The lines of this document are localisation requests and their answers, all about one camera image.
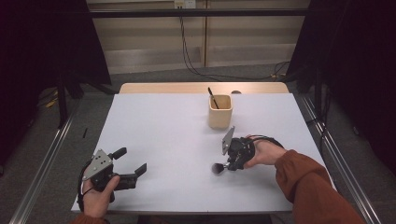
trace wall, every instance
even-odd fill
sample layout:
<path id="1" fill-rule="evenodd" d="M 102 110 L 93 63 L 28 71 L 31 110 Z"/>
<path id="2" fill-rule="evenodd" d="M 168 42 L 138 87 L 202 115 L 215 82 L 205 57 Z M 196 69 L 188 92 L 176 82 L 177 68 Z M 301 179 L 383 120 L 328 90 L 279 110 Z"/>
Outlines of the wall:
<path id="1" fill-rule="evenodd" d="M 173 1 L 88 0 L 90 9 L 170 9 Z M 197 0 L 197 8 L 306 8 L 309 0 Z M 195 67 L 289 61 L 304 17 L 183 18 Z M 184 68 L 179 18 L 94 19 L 110 74 Z"/>

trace brown sleeve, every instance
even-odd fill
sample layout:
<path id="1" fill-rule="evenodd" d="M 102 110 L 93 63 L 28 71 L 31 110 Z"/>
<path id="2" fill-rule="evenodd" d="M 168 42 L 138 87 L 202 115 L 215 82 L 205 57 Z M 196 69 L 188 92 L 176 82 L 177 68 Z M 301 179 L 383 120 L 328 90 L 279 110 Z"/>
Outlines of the brown sleeve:
<path id="1" fill-rule="evenodd" d="M 316 161 L 289 150 L 275 167 L 277 184 L 293 203 L 295 223 L 364 223 Z"/>
<path id="2" fill-rule="evenodd" d="M 70 224 L 107 224 L 107 222 L 102 218 L 88 217 L 81 213 Z"/>

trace silver metal bracket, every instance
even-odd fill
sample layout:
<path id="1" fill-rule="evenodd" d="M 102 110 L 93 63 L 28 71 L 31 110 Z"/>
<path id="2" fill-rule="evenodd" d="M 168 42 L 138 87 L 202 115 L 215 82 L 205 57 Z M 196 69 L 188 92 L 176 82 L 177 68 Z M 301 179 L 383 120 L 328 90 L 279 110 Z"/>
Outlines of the silver metal bracket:
<path id="1" fill-rule="evenodd" d="M 230 131 L 228 131 L 223 139 L 221 140 L 222 143 L 222 153 L 225 155 L 230 148 L 231 141 L 233 140 L 233 131 L 235 130 L 235 126 L 233 126 Z"/>
<path id="2" fill-rule="evenodd" d="M 113 164 L 113 160 L 111 160 L 102 149 L 99 149 L 92 158 L 91 164 L 87 167 L 87 170 L 85 171 L 86 173 L 82 177 L 82 180 L 85 181 L 93 177 L 111 164 Z"/>

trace cup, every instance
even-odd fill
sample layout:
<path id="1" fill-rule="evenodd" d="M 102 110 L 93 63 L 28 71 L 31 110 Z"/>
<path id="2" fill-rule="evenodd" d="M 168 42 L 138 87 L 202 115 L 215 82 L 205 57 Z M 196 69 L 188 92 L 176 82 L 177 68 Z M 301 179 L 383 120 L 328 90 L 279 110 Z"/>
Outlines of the cup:
<path id="1" fill-rule="evenodd" d="M 233 101 L 230 95 L 209 96 L 209 127 L 226 129 L 230 126 Z"/>

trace hand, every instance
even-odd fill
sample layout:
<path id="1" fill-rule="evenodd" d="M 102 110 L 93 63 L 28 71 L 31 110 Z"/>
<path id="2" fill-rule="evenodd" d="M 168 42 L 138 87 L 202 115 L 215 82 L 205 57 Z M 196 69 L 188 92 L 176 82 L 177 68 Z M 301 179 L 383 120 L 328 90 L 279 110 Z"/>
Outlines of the hand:
<path id="1" fill-rule="evenodd" d="M 254 142 L 256 148 L 254 157 L 244 164 L 244 168 L 250 168 L 256 164 L 274 165 L 280 157 L 287 152 L 283 147 L 279 147 L 267 140 Z"/>
<path id="2" fill-rule="evenodd" d="M 89 217 L 104 217 L 110 203 L 111 192 L 119 182 L 120 177 L 118 175 L 113 176 L 107 183 L 106 188 L 100 192 L 92 189 L 91 180 L 86 180 L 82 187 L 82 192 L 88 190 L 84 195 L 84 214 Z"/>

